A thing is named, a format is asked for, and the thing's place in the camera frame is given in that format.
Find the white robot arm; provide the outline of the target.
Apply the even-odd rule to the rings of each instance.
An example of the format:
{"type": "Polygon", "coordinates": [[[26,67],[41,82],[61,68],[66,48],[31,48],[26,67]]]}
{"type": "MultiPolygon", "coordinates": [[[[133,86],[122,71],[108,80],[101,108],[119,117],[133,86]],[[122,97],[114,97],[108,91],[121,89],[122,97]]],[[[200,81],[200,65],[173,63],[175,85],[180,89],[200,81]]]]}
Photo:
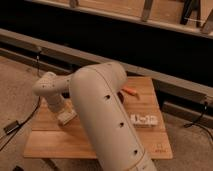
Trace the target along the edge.
{"type": "Polygon", "coordinates": [[[33,85],[59,114],[70,95],[75,112],[104,171],[157,171],[133,127],[118,92],[127,80],[117,62],[88,65],[67,76],[45,73],[33,85]]]}

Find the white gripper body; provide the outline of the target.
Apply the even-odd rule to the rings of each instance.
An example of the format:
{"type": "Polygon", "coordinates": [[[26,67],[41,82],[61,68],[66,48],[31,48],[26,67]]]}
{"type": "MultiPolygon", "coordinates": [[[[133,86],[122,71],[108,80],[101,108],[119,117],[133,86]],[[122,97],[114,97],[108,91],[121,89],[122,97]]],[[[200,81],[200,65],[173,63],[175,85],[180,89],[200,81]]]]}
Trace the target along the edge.
{"type": "Polygon", "coordinates": [[[56,113],[58,116],[62,116],[62,117],[71,117],[72,116],[72,107],[64,99],[63,96],[59,96],[57,99],[54,99],[49,104],[49,108],[53,113],[56,113]]]}

